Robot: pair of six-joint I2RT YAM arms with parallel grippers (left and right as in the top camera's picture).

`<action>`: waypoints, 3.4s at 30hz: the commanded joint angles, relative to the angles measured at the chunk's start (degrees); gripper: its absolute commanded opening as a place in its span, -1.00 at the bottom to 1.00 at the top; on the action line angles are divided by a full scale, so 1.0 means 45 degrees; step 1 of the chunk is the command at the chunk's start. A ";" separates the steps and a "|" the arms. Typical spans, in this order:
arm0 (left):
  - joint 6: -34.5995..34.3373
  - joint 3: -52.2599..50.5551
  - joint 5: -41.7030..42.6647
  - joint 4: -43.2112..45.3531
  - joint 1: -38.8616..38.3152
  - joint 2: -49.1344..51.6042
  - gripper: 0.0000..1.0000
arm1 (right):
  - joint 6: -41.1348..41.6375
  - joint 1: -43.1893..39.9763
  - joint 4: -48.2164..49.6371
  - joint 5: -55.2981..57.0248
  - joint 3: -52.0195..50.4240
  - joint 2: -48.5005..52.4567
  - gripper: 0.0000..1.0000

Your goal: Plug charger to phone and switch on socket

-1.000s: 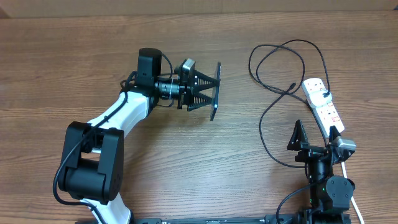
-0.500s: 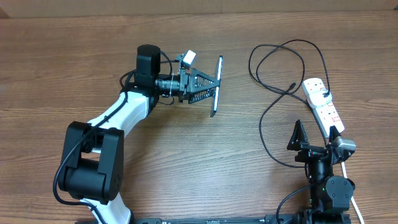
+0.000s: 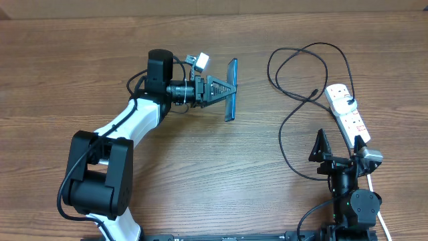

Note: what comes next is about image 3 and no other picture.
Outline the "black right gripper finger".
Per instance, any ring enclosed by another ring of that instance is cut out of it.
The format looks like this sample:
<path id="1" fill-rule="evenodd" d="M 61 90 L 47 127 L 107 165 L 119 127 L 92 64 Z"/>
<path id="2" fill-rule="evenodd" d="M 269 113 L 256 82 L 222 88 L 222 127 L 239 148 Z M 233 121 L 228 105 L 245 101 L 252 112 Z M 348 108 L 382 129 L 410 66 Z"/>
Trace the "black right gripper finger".
<path id="1" fill-rule="evenodd" d="M 314 147 L 311 150 L 308 160 L 311 162 L 321 163 L 327 160 L 331 160 L 331 158 L 332 151 L 326 133 L 324 129 L 319 129 L 314 143 Z"/>
<path id="2" fill-rule="evenodd" d="M 358 155 L 366 149 L 366 143 L 360 135 L 355 136 L 354 138 L 354 154 Z"/>

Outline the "Samsung Galaxy smartphone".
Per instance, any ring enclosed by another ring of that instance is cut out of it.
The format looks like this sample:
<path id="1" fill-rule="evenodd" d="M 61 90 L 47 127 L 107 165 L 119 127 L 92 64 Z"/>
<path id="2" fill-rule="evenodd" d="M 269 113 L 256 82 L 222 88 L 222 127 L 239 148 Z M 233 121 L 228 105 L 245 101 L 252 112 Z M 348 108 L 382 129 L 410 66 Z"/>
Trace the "Samsung Galaxy smartphone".
<path id="1" fill-rule="evenodd" d="M 237 92 L 237 68 L 238 59 L 234 58 L 227 67 L 227 83 L 230 86 L 230 93 L 225 98 L 225 122 L 235 120 L 236 92 Z"/>

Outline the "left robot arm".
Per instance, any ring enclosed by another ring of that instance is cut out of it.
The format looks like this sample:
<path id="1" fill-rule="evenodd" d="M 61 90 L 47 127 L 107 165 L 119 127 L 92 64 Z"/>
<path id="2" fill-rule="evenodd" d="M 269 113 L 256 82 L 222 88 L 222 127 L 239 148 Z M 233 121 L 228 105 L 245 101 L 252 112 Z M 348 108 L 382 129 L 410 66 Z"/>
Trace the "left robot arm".
<path id="1" fill-rule="evenodd" d="M 130 212 L 134 149 L 171 110 L 171 105 L 205 108 L 225 102 L 225 121 L 235 119 L 238 60 L 227 66 L 227 78 L 201 77 L 208 55 L 180 61 L 172 52 L 153 49 L 145 70 L 135 74 L 127 107 L 94 132 L 72 137 L 65 177 L 56 206 L 60 216 L 93 222 L 102 240 L 144 240 L 144 231 Z"/>

